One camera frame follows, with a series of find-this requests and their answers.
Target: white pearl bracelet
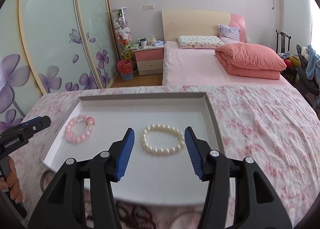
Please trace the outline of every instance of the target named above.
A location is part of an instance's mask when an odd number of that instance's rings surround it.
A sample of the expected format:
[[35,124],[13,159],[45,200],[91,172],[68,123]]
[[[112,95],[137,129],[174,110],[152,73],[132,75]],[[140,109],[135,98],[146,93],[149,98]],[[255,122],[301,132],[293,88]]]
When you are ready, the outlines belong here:
[[[152,147],[149,143],[147,143],[147,133],[152,131],[152,130],[160,130],[164,132],[170,132],[177,136],[179,138],[179,144],[177,146],[173,146],[172,148],[155,148]],[[144,148],[149,153],[153,153],[155,155],[169,155],[169,154],[175,154],[178,153],[181,149],[183,149],[185,145],[184,137],[183,137],[183,132],[180,132],[178,129],[175,129],[173,126],[169,125],[164,125],[164,124],[152,124],[151,126],[148,126],[142,133],[141,136],[141,144]]]

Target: purple flower decal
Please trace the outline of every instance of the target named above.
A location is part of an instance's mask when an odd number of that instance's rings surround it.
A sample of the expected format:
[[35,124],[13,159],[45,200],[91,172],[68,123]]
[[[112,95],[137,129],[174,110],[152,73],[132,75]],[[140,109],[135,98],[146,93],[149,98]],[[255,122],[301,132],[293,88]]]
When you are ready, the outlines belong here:
[[100,81],[102,83],[103,88],[106,88],[107,84],[110,82],[110,78],[108,78],[108,73],[106,73],[104,76],[100,76]]
[[14,102],[12,87],[21,87],[27,83],[30,77],[30,67],[22,66],[16,69],[20,55],[11,54],[0,62],[0,114],[6,111]]
[[66,91],[76,91],[79,90],[79,85],[77,83],[75,83],[74,85],[72,85],[72,82],[68,82],[64,88],[66,89]]
[[[75,42],[75,43],[78,43],[78,44],[81,44],[81,43],[82,43],[80,34],[79,34],[79,32],[77,32],[75,29],[72,29],[72,33],[69,34],[69,35],[70,35],[70,38],[71,38],[71,40],[69,41],[69,43],[71,43],[71,42]],[[89,33],[86,33],[86,37],[87,37],[87,40],[89,40]],[[95,38],[91,38],[91,39],[89,40],[89,42],[95,42],[95,41],[96,41]]]
[[72,59],[72,63],[76,63],[78,59],[79,59],[79,55],[77,55],[77,54],[74,55],[73,59]]
[[[97,68],[98,76],[101,75],[101,71]],[[94,76],[92,72],[90,72],[90,75],[88,76],[87,73],[82,73],[79,79],[79,84],[81,86],[85,86],[83,90],[87,89],[97,89],[97,84],[94,80]]]
[[56,77],[58,72],[59,68],[57,66],[49,66],[46,75],[38,74],[47,93],[51,93],[50,89],[58,90],[61,88],[62,79]]
[[0,133],[22,122],[22,118],[15,120],[16,115],[17,111],[14,109],[10,109],[5,113],[5,123],[0,122]]
[[99,60],[99,64],[98,64],[98,68],[103,68],[104,64],[108,64],[109,62],[109,57],[107,56],[107,51],[103,50],[102,53],[101,52],[97,52],[96,55],[97,60]]

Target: cup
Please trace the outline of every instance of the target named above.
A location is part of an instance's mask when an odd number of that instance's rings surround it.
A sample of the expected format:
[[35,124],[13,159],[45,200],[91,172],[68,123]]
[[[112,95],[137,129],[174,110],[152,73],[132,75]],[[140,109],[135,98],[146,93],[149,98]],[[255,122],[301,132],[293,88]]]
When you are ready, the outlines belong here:
[[145,49],[147,47],[147,40],[143,39],[140,42],[141,42],[141,47]]

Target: pillow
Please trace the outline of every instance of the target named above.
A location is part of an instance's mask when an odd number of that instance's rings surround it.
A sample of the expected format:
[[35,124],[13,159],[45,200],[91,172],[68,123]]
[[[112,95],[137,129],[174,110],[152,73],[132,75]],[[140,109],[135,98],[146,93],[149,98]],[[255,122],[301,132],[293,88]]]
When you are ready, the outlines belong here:
[[215,49],[224,45],[217,36],[179,36],[180,49]]
[[280,71],[267,70],[267,69],[248,69],[236,67],[230,64],[230,61],[226,58],[225,54],[216,51],[216,57],[218,61],[224,66],[229,75],[237,75],[244,77],[259,77],[267,79],[280,79]]
[[274,50],[260,44],[234,43],[217,47],[236,67],[282,71],[286,64]]
[[229,27],[222,24],[219,26],[219,38],[225,44],[239,43],[240,42],[240,28]]

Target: pearl bracelet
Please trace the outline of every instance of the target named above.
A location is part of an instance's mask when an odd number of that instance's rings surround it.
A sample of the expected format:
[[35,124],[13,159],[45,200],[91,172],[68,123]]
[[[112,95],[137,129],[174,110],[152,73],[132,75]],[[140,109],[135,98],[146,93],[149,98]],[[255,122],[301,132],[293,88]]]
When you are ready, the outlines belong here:
[[[81,134],[80,136],[75,136],[74,132],[71,131],[72,127],[76,123],[85,122],[87,125],[85,133]],[[94,119],[91,116],[85,115],[78,115],[76,118],[72,118],[68,125],[66,126],[66,138],[68,142],[71,143],[81,143],[85,141],[91,134],[92,130],[94,129]]]
[[[177,146],[173,146],[172,148],[155,148],[152,147],[150,144],[147,143],[147,133],[152,131],[152,130],[160,130],[164,132],[170,132],[177,136],[179,138],[179,144]],[[155,155],[169,155],[169,154],[175,154],[178,153],[181,149],[183,149],[185,145],[184,137],[183,137],[183,132],[180,132],[178,129],[175,129],[173,126],[169,125],[164,125],[164,124],[152,124],[151,126],[148,126],[142,133],[141,136],[141,144],[144,148],[149,153],[153,153]]]

